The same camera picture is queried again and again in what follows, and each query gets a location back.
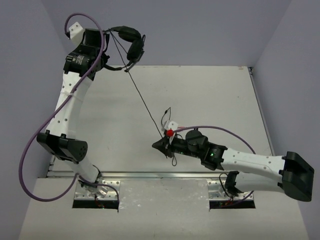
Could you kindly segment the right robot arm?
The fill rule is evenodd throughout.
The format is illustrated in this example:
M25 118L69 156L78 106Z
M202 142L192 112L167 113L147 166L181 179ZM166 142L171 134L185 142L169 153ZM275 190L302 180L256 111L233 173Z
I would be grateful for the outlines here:
M152 147L168 158L175 154L194 157L205 168L227 173L224 189L230 196L245 192L279 192L301 202L310 202L313 194L314 168L298 153L265 156L241 152L209 141L197 128L184 138L175 130L165 131L164 137Z

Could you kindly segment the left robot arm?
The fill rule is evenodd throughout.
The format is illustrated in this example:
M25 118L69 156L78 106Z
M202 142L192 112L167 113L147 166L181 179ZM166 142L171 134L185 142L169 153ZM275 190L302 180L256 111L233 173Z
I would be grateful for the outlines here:
M57 113L36 140L50 154L66 162L74 173L94 184L100 172L87 157L87 142L78 140L76 133L85 95L103 65L99 56L104 49L103 36L97 29L85 29L70 38L79 39L79 45L65 59Z

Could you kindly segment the black headphones with cable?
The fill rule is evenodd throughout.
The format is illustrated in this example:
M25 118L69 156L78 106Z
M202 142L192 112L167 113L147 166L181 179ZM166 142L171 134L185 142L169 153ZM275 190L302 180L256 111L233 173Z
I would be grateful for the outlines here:
M131 43L129 49L126 51L125 48L123 47L123 45L117 40L117 38L114 36L113 32L117 32L118 33L118 37L121 38L122 40ZM141 59L141 57L144 54L144 43L145 43L145 35L141 35L136 29L132 28L132 27L127 27L127 26L117 26L117 27L112 27L109 28L108 30L105 30L103 32L104 34L110 34L110 36L112 37L115 46L118 50L118 53L120 55L120 58L123 62L123 67L120 68L112 68L112 67L107 67L108 69L112 70L112 71L120 71L122 69L124 69L124 71L126 73L128 73L135 89L137 90L151 120L153 121L158 133L160 136L162 136L160 129L156 123L156 121L154 120L142 94L140 93L131 73L130 73L130 69L132 69L133 66L135 66ZM128 61L128 63L124 62L123 56L118 48L118 44L122 47L122 49L124 50L124 52L126 53L126 59Z

